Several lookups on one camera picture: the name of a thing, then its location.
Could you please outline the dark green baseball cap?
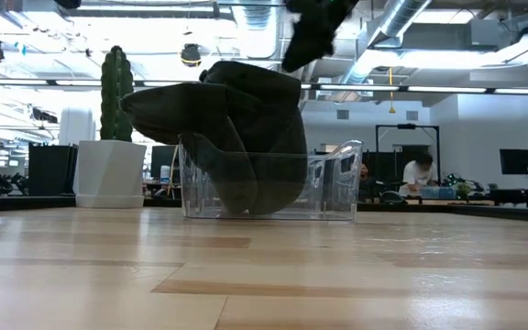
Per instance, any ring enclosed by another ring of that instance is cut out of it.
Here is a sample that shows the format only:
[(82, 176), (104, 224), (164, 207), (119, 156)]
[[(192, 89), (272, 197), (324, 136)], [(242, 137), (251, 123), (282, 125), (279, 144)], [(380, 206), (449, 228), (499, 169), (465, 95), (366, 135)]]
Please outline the dark green baseball cap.
[(268, 215), (293, 203), (307, 179), (307, 147), (298, 103), (301, 82), (291, 76), (236, 61), (219, 61), (200, 75), (240, 97), (228, 116), (255, 173), (256, 198), (247, 209)]
[(131, 93), (120, 106), (142, 135), (164, 144), (181, 142), (211, 179), (226, 211), (241, 214), (255, 202), (257, 183), (230, 116), (240, 98), (222, 84), (180, 83)]

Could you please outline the person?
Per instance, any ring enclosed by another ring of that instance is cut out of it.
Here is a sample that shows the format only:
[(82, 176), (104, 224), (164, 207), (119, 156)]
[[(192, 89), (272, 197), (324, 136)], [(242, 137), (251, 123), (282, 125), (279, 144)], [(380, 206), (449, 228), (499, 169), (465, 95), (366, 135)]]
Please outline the person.
[(369, 176), (369, 168), (365, 163), (360, 165), (359, 173), (359, 187), (358, 199), (364, 201), (369, 193), (369, 185), (371, 184), (371, 177)]
[(433, 157), (428, 152), (422, 152), (405, 165), (399, 194), (418, 197), (423, 187), (437, 186), (438, 184), (437, 167)]

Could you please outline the clear plastic bin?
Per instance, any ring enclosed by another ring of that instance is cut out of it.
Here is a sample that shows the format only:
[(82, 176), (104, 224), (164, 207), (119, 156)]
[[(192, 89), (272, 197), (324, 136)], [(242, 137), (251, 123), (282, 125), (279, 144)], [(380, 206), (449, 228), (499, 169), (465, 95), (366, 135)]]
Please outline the clear plastic bin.
[(222, 151), (202, 136), (179, 146), (187, 218), (351, 221), (362, 143), (325, 155)]

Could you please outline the green cactus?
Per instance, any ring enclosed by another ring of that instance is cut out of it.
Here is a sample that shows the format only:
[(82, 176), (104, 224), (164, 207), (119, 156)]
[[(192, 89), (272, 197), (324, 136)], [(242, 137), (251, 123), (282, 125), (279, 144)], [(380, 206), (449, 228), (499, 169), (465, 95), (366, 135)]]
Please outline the green cactus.
[(101, 139), (132, 141), (133, 128), (121, 109), (121, 99), (134, 91), (131, 64), (119, 46), (105, 55), (101, 75)]

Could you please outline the black monitor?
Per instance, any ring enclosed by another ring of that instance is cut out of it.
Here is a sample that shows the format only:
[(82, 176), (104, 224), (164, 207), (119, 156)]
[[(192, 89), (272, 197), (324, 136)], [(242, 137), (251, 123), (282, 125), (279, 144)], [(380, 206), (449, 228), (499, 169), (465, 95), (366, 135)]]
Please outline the black monitor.
[(503, 175), (528, 175), (528, 149), (501, 149), (500, 168)]

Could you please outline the white hexagonal plant pot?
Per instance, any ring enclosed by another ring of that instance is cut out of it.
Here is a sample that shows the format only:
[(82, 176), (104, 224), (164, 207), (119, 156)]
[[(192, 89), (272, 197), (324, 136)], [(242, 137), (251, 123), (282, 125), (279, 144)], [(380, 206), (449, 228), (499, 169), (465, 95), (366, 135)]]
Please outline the white hexagonal plant pot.
[(146, 146), (120, 140), (79, 142), (75, 202), (81, 208), (141, 208)]

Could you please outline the black partition panel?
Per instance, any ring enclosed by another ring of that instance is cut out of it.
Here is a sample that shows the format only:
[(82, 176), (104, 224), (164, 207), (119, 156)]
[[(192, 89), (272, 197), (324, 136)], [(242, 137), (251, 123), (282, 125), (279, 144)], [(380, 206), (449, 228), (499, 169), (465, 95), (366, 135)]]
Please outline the black partition panel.
[(76, 145), (35, 145), (28, 147), (28, 194), (60, 196), (73, 194), (78, 155)]

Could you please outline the silver ventilation duct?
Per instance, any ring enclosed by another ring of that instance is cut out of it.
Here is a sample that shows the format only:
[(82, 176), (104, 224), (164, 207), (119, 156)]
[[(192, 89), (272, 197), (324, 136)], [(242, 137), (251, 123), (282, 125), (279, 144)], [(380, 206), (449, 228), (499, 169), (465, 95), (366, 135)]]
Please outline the silver ventilation duct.
[(365, 22), (357, 36), (356, 59), (342, 76), (342, 84), (362, 84), (369, 74), (382, 66), (383, 60), (377, 50), (382, 42), (399, 48), (403, 34), (413, 21), (433, 0), (388, 0), (382, 14)]

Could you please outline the black rectangular stand frame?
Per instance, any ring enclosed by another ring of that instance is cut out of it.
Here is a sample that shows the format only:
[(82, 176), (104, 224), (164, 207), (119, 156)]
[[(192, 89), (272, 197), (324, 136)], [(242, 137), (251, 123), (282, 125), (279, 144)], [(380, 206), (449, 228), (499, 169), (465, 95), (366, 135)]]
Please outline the black rectangular stand frame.
[[(380, 142), (383, 138), (383, 136), (386, 135), (383, 134), (383, 135), (380, 135), (380, 129), (381, 128), (387, 128), (387, 129), (391, 129), (391, 128), (396, 128), (398, 130), (415, 130), (415, 129), (421, 129), (426, 135), (428, 135), (429, 137), (431, 137), (431, 139), (435, 142), (435, 151), (436, 151), (436, 167), (440, 165), (440, 162), (441, 162), (441, 156), (440, 156), (440, 126), (424, 126), (424, 125), (415, 125), (415, 124), (398, 124), (398, 125), (375, 125), (375, 149), (376, 149), (376, 152), (378, 153), (380, 151)], [(432, 137), (430, 136), (426, 129), (432, 129), (434, 132), (435, 132), (435, 137)], [(437, 181), (436, 181), (436, 185), (439, 185), (441, 183), (441, 170), (440, 169), (436, 169), (437, 170)], [(407, 195), (407, 197), (409, 198), (419, 198), (421, 197), (420, 194), (415, 194), (415, 195)]]

